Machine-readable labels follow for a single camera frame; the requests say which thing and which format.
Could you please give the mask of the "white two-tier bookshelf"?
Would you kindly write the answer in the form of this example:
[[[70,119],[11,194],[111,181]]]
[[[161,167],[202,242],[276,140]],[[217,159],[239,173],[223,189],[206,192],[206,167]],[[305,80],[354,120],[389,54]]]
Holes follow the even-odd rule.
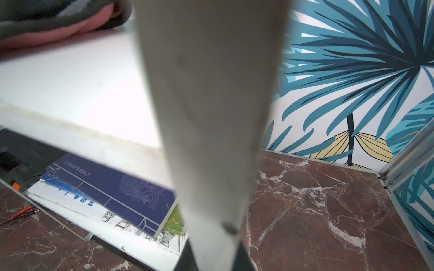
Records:
[[[67,207],[46,173],[17,193],[154,270],[251,271],[241,240],[292,1],[132,1],[121,26],[1,50],[1,125],[173,191],[179,258]]]

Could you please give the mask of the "pink cloth with black trim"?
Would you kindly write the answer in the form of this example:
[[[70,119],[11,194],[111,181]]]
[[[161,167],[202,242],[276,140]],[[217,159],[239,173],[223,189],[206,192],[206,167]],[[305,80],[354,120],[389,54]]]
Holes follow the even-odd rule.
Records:
[[[132,1],[1,1],[1,50],[44,45],[123,25]]]

